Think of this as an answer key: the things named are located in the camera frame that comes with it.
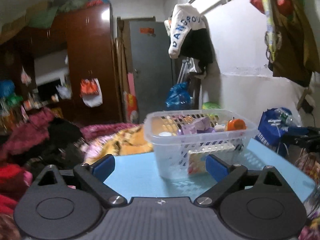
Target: wall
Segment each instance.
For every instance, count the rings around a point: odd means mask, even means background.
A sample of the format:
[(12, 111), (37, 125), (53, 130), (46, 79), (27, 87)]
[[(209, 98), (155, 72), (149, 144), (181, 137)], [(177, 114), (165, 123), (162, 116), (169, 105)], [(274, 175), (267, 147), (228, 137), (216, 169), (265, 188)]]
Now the wall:
[(113, 30), (114, 37), (116, 34), (116, 19), (156, 17), (157, 22), (163, 22), (164, 9), (163, 0), (110, 0), (113, 10)]
[[(172, 13), (176, 3), (187, 1), (164, 0), (165, 16)], [(272, 72), (265, 67), (268, 63), (264, 44), (266, 17), (249, 0), (233, 0), (224, 5), (219, 0), (202, 0), (201, 4), (196, 7), (200, 12), (205, 12), (216, 54), (216, 62), (208, 67), (208, 76), (202, 82), (203, 102), (218, 102), (221, 107), (233, 110), (257, 124), (262, 112), (273, 107), (285, 106), (297, 117), (295, 108), (303, 88), (285, 78), (272, 77)], [(314, 8), (317, 7), (309, 7), (307, 16), (314, 17), (313, 23), (309, 20), (320, 48), (320, 37), (317, 38), (320, 33), (316, 28), (319, 18)], [(313, 97), (320, 98), (319, 87), (314, 84), (314, 79), (311, 86), (315, 91)], [(319, 99), (316, 105), (314, 115), (320, 126)], [(301, 113), (301, 117), (305, 125), (313, 126), (311, 116)]]
[(51, 53), (41, 58), (35, 59), (36, 84), (41, 84), (57, 80), (60, 78), (64, 82), (64, 75), (69, 73), (69, 67), (64, 60), (67, 50)]

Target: plastic bottle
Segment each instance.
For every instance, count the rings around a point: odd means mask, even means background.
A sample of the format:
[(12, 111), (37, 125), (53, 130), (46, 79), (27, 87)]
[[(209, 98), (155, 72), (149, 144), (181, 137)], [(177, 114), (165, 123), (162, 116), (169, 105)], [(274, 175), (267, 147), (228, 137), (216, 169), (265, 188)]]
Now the plastic bottle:
[(277, 108), (275, 113), (277, 114), (277, 117), (287, 126), (299, 126), (298, 121), (283, 108)]

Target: plastic basket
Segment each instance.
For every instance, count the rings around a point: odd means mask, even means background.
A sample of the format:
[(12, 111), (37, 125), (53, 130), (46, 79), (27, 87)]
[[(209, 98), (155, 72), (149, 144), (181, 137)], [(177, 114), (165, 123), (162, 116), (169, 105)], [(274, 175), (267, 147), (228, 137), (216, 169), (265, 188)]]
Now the plastic basket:
[[(161, 132), (194, 119), (209, 116), (211, 125), (227, 123), (236, 118), (244, 120), (247, 129), (217, 133), (191, 134), (180, 136), (159, 136)], [(145, 139), (153, 144), (156, 162), (161, 177), (166, 179), (183, 179), (189, 175), (205, 172), (205, 159), (215, 155), (239, 152), (251, 137), (256, 136), (258, 127), (248, 119), (223, 109), (164, 111), (147, 115), (145, 120)], [(234, 158), (234, 154), (225, 155), (223, 159)]]

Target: blue table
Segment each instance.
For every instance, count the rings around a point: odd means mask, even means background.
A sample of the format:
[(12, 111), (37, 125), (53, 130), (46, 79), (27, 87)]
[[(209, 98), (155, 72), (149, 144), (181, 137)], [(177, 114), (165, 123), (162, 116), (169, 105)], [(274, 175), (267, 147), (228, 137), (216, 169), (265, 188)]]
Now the blue table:
[[(315, 188), (312, 179), (254, 139), (250, 140), (241, 153), (235, 153), (232, 162), (241, 163), (248, 169), (262, 170), (265, 165), (275, 166), (302, 202), (307, 200)], [(162, 179), (158, 174), (154, 153), (118, 156), (115, 159), (115, 171), (106, 179), (105, 184), (128, 201), (132, 197), (182, 196), (189, 196), (193, 201), (216, 184), (209, 174), (179, 181)]]

